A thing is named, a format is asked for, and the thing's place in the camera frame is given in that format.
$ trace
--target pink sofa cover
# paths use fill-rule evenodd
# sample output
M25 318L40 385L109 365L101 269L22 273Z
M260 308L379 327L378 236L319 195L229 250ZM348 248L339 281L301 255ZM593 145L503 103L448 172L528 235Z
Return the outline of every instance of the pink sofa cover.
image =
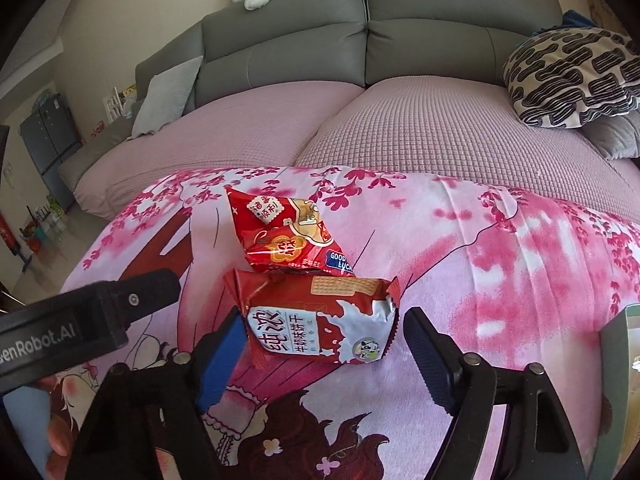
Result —
M113 219L154 181L180 170L292 166L318 128L364 90L330 81L265 86L213 101L154 136L123 142L74 191L85 211Z
M486 83L408 76L373 85L323 124L296 161L331 164L521 187L640 221L631 161L614 168L579 130L525 126L507 90Z

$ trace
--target biscuit packet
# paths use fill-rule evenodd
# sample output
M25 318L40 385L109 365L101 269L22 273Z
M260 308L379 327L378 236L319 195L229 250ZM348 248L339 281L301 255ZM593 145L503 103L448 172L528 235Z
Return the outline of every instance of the biscuit packet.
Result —
M337 364L382 359L396 334L398 279L233 270L225 284L246 319L254 365L273 354Z
M311 200L255 196L226 189L236 234L257 272L353 276Z

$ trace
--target gray refrigerator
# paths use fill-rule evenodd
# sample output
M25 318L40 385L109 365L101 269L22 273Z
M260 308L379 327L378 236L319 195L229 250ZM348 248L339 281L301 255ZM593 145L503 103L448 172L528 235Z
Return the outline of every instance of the gray refrigerator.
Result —
M80 149L76 124L60 95L54 95L20 125L20 136L49 192L62 209L76 201L58 174L60 164Z

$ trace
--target green box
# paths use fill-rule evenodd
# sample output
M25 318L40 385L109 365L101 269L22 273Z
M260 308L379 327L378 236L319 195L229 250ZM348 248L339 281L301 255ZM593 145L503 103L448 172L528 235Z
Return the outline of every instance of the green box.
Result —
M625 433L639 429L637 419L636 423L631 420L635 418L635 412L630 410L629 402L632 383L638 380L633 374L640 376L640 372L632 368L634 358L640 355L635 339L629 334L635 329L640 330L640 304L629 305L600 330L602 412L600 436L589 480L610 480L613 477L622 466L618 461L623 459L623 441L628 442Z

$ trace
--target floor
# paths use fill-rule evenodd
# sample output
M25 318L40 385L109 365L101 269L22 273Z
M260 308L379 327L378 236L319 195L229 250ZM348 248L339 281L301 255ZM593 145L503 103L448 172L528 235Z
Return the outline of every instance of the floor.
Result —
M67 213L66 230L56 239L57 243L43 244L14 286L14 297L29 304L59 293L68 275L107 224L106 220L89 215L74 204Z

